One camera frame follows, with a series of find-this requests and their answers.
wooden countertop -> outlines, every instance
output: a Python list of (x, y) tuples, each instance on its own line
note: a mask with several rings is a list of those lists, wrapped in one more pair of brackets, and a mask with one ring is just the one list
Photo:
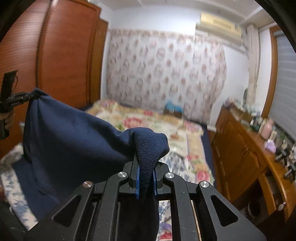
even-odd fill
[(283, 201), (286, 202), (284, 212), (285, 220), (287, 221), (296, 206), (296, 183), (284, 178), (284, 174), (288, 171), (288, 168), (283, 167), (281, 163), (275, 162), (276, 156), (264, 148), (265, 140), (261, 138), (260, 134), (245, 125), (242, 126), (257, 147), (261, 149), (262, 153), (265, 155), (268, 168), (277, 182)]

yellow air conditioner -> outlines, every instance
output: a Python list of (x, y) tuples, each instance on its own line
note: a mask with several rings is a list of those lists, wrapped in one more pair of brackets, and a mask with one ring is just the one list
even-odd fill
[(196, 30), (207, 32), (241, 46), (243, 44), (242, 29), (234, 23), (211, 14), (202, 13)]

ceiling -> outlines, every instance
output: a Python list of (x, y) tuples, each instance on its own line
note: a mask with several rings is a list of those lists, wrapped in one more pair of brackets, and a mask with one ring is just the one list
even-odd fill
[(224, 17), (242, 26), (249, 23), (263, 27), (273, 22), (268, 13), (254, 0), (100, 0), (113, 10), (126, 7), (180, 6), (195, 8)]

mattress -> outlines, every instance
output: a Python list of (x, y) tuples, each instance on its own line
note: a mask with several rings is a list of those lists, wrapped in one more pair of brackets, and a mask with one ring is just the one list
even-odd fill
[[(162, 115), (149, 110), (128, 108), (111, 100), (94, 103), (87, 113), (111, 123), (116, 129), (124, 131), (132, 127), (148, 127), (155, 132), (164, 133), (168, 138), (170, 152), (160, 159), (169, 166), (170, 171), (182, 176), (186, 181), (198, 183), (207, 180), (214, 183), (210, 142), (207, 131), (201, 125), (170, 115)], [(5, 196), (12, 210), (27, 230), (38, 221), (31, 212), (12, 163), (23, 155), (22, 144), (18, 144), (0, 161), (0, 178)], [(159, 203), (160, 226), (157, 240), (169, 233), (169, 201)]]

window blind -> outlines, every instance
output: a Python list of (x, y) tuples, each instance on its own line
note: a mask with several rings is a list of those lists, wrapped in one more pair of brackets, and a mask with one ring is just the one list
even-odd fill
[(296, 53), (282, 31), (275, 32), (274, 36), (278, 47), (278, 72), (269, 117), (296, 140)]

